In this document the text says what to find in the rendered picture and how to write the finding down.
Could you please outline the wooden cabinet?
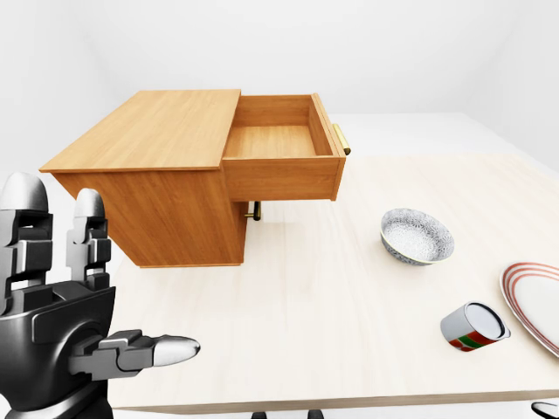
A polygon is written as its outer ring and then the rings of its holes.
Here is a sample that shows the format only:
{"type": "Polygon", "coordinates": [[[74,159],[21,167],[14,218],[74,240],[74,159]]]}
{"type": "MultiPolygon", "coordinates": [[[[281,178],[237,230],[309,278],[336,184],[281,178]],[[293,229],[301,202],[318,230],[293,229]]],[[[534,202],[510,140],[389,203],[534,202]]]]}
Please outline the wooden cabinet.
{"type": "Polygon", "coordinates": [[[141,267],[236,265],[244,206],[221,166],[240,92],[142,91],[43,166],[102,196],[110,237],[141,267]]]}

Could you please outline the silver tin with red-green label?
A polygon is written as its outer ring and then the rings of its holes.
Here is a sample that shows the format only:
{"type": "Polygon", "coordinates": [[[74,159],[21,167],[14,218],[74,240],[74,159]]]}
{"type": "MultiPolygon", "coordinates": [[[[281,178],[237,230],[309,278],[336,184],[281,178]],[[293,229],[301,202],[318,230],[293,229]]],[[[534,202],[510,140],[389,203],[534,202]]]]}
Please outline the silver tin with red-green label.
{"type": "Polygon", "coordinates": [[[445,340],[462,352],[471,352],[511,336],[501,316],[479,301],[470,301],[445,316],[440,330],[445,340]]]}

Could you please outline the patterned white bowl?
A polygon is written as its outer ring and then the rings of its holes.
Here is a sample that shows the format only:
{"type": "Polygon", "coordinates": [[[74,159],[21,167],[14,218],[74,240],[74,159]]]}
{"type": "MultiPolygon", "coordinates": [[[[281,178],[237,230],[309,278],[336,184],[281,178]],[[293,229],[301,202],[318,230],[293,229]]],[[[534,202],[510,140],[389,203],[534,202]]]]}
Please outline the patterned white bowl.
{"type": "Polygon", "coordinates": [[[415,266],[448,259],[455,243],[435,217],[416,209],[391,209],[381,219],[381,242],[397,260],[415,266]]]}

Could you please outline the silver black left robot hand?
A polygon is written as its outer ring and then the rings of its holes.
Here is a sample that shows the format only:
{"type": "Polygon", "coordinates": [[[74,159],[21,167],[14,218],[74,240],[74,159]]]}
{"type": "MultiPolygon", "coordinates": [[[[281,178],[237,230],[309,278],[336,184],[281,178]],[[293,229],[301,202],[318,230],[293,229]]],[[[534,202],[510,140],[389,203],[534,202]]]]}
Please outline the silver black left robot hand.
{"type": "Polygon", "coordinates": [[[198,354],[199,343],[191,338],[148,337],[139,329],[110,332],[111,242],[96,190],[78,194],[67,234],[71,277],[53,284],[46,280],[52,224],[42,181],[27,173],[10,175],[0,192],[0,395],[10,411],[43,409],[70,397],[107,398],[111,379],[198,354]]]}

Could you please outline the open wooden drawer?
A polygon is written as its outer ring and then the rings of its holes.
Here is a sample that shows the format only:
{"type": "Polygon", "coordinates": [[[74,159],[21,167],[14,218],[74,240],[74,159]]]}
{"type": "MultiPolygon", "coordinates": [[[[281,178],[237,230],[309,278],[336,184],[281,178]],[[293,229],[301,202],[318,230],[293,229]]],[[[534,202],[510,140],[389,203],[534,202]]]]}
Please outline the open wooden drawer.
{"type": "Polygon", "coordinates": [[[222,167],[232,201],[334,201],[345,159],[318,94],[242,95],[222,167]]]}

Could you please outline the white plate with red rings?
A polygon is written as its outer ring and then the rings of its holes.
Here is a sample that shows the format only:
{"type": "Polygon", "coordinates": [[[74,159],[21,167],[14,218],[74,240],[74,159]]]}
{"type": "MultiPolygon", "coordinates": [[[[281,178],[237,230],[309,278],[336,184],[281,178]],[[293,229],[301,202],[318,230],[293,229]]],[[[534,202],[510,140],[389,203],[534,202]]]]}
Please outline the white plate with red rings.
{"type": "Polygon", "coordinates": [[[514,262],[502,271],[500,288],[514,316],[559,358],[559,267],[514,262]]]}

